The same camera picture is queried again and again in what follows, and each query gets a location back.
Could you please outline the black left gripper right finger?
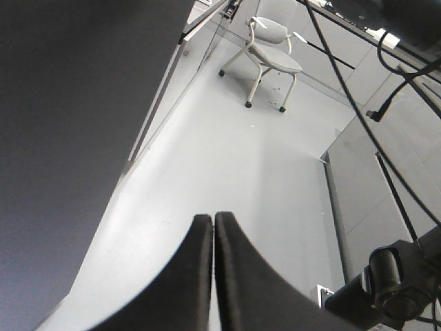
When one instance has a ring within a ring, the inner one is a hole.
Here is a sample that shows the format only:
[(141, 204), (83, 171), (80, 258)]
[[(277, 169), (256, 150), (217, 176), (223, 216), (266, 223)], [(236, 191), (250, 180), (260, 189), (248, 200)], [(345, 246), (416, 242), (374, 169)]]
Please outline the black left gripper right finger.
[(319, 308), (261, 256), (232, 212), (217, 212), (214, 271), (222, 330), (355, 330)]

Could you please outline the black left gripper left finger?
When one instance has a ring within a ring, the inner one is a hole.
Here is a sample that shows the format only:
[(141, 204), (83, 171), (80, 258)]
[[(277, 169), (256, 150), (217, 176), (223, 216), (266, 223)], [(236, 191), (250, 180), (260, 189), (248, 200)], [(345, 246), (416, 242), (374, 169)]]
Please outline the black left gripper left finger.
[(207, 330), (212, 290), (212, 219), (196, 215), (166, 266), (93, 330)]

